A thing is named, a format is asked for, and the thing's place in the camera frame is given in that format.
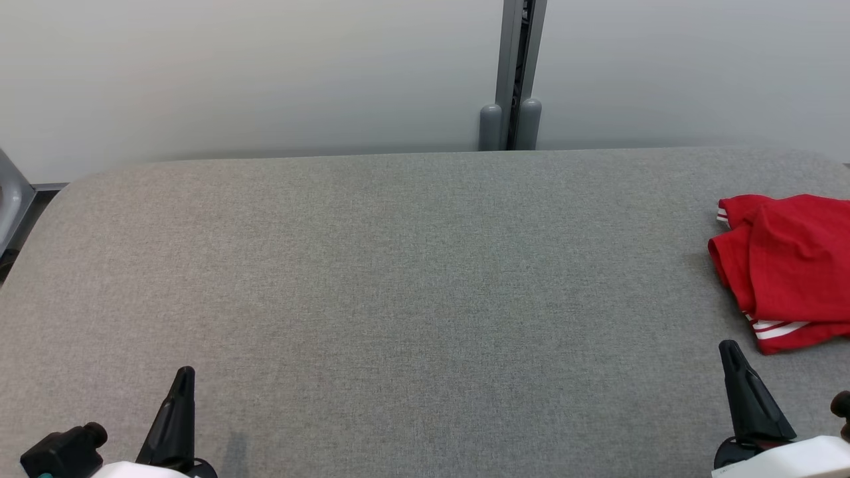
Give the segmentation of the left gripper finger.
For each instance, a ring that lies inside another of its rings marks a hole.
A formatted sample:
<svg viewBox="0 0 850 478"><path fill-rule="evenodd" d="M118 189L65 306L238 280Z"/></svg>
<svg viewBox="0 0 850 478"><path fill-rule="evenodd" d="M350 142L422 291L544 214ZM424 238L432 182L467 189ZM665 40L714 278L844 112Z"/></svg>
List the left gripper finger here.
<svg viewBox="0 0 850 478"><path fill-rule="evenodd" d="M180 469L179 445L175 445L172 438L176 423L179 421L179 403L180 372L178 371L137 454L135 462L138 465Z"/></svg>
<svg viewBox="0 0 850 478"><path fill-rule="evenodd" d="M183 474L194 466L195 458L195 369L181 367L168 398L172 412L168 423L169 465Z"/></svg>

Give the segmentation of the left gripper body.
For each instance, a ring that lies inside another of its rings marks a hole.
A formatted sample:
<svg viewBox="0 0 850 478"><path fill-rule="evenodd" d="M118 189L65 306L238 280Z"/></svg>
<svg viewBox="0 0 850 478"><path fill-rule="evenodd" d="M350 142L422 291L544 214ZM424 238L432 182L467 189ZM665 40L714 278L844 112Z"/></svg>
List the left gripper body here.
<svg viewBox="0 0 850 478"><path fill-rule="evenodd" d="M118 461L103 465L89 478L218 478L216 470L203 459L168 459L161 463Z"/></svg>

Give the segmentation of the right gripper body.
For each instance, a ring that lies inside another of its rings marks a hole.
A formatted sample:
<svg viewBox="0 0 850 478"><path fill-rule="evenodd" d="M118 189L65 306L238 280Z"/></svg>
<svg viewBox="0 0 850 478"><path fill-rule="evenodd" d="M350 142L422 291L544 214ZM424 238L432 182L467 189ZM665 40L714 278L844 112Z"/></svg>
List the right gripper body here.
<svg viewBox="0 0 850 478"><path fill-rule="evenodd" d="M817 436L784 444L744 459L722 457L711 478L850 478L850 443Z"/></svg>

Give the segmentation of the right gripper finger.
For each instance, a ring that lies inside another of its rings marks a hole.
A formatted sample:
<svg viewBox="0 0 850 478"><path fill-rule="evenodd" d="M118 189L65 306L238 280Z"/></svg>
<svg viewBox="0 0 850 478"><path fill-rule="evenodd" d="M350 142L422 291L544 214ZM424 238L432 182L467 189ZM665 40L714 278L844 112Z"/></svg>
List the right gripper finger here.
<svg viewBox="0 0 850 478"><path fill-rule="evenodd" d="M738 439L788 443L798 433L790 425L761 377L738 352Z"/></svg>
<svg viewBox="0 0 850 478"><path fill-rule="evenodd" d="M754 408L757 400L752 393L750 377L756 377L756 373L736 341L722 340L719 353L734 435L736 438L755 438L757 421L750 413L758 411L758 408Z"/></svg>

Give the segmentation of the red shorts with white stripes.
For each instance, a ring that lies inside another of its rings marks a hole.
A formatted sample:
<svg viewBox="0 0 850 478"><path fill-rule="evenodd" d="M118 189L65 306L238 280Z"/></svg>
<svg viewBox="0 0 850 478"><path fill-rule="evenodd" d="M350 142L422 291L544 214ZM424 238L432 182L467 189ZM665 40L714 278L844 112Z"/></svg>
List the red shorts with white stripes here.
<svg viewBox="0 0 850 478"><path fill-rule="evenodd" d="M708 242L708 251L722 284L731 290L748 321L757 348L766 356L820 345L834 339L850 340L850 323L787 323L755 317L749 273L750 233L756 209L771 202L762 195L738 195L719 201L717 220L728 227Z"/></svg>

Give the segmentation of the grey rounded post cap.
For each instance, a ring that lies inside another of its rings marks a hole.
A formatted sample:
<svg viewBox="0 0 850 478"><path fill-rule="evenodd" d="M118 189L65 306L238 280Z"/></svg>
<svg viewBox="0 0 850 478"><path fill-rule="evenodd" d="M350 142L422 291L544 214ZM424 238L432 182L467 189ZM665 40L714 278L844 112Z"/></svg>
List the grey rounded post cap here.
<svg viewBox="0 0 850 478"><path fill-rule="evenodd" d="M500 151L502 109L497 104L486 105L479 112L477 131L478 151Z"/></svg>
<svg viewBox="0 0 850 478"><path fill-rule="evenodd" d="M514 136L514 149L534 151L543 112L543 103L538 99L526 99L519 104Z"/></svg>

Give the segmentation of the grey metal partition post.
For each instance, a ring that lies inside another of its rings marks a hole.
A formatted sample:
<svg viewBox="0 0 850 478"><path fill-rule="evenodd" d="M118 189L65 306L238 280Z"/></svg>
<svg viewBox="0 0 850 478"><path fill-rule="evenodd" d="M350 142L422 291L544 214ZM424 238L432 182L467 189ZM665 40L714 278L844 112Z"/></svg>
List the grey metal partition post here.
<svg viewBox="0 0 850 478"><path fill-rule="evenodd" d="M533 86L549 0L503 0L497 89L501 106L500 151L514 149L519 104L535 99Z"/></svg>

